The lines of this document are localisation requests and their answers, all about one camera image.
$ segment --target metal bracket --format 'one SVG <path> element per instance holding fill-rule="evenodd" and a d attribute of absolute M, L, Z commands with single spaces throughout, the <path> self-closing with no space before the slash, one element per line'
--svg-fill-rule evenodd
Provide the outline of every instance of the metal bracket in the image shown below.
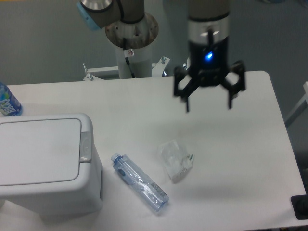
<path fill-rule="evenodd" d="M 289 127 L 303 113 L 303 111 L 307 108 L 307 105 L 308 96 L 305 94 L 286 116 L 284 121 L 285 126 Z"/>
<path fill-rule="evenodd" d="M 162 57 L 157 63 L 152 64 L 152 77 L 161 77 L 163 75 L 164 69 L 168 65 L 170 59 L 167 57 Z M 84 81 L 93 81 L 93 80 L 104 80 L 108 78 L 97 78 L 97 76 L 106 76 L 106 75 L 117 75 L 119 69 L 117 66 L 110 67 L 101 67 L 101 68 L 89 68 L 87 69 L 86 64 L 83 63 L 86 76 L 83 78 Z"/>

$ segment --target robotic arm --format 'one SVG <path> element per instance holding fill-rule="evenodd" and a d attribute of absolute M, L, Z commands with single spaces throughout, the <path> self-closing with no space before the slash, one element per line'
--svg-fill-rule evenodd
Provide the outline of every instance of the robotic arm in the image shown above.
<path fill-rule="evenodd" d="M 144 0 L 81 0 L 77 6 L 92 29 L 103 28 L 118 20 L 133 25 L 144 18 Z M 188 1 L 191 66 L 188 70 L 175 68 L 173 92 L 174 96 L 181 97 L 186 102 L 187 112 L 188 98 L 198 87 L 221 84 L 229 93 L 229 109 L 232 108 L 232 99 L 237 93 L 245 90 L 243 62 L 237 61 L 231 67 L 227 64 L 229 11 L 229 0 Z M 239 76 L 236 84 L 231 84 L 226 79 L 229 72 Z M 187 75 L 191 77 L 190 82 L 179 89 L 179 83 Z"/>
<path fill-rule="evenodd" d="M 189 111 L 189 96 L 198 87 L 221 84 L 229 92 L 229 109 L 232 99 L 245 90 L 245 68 L 237 61 L 231 68 L 227 64 L 229 36 L 229 0 L 189 0 L 188 37 L 191 66 L 188 71 L 182 67 L 174 70 L 174 96 L 186 102 Z M 225 77 L 229 72 L 238 74 L 239 80 L 232 85 Z M 179 89 L 186 75 L 190 82 Z"/>

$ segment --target clear plastic bottle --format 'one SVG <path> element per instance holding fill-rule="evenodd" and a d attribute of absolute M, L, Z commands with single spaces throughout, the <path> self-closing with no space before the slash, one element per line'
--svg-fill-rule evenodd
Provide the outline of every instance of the clear plastic bottle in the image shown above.
<path fill-rule="evenodd" d="M 0 82 L 0 112 L 5 116 L 18 116 L 23 112 L 22 106 L 10 89 Z"/>
<path fill-rule="evenodd" d="M 111 157 L 114 169 L 156 212 L 168 202 L 169 197 L 146 175 L 127 155 L 114 154 Z"/>

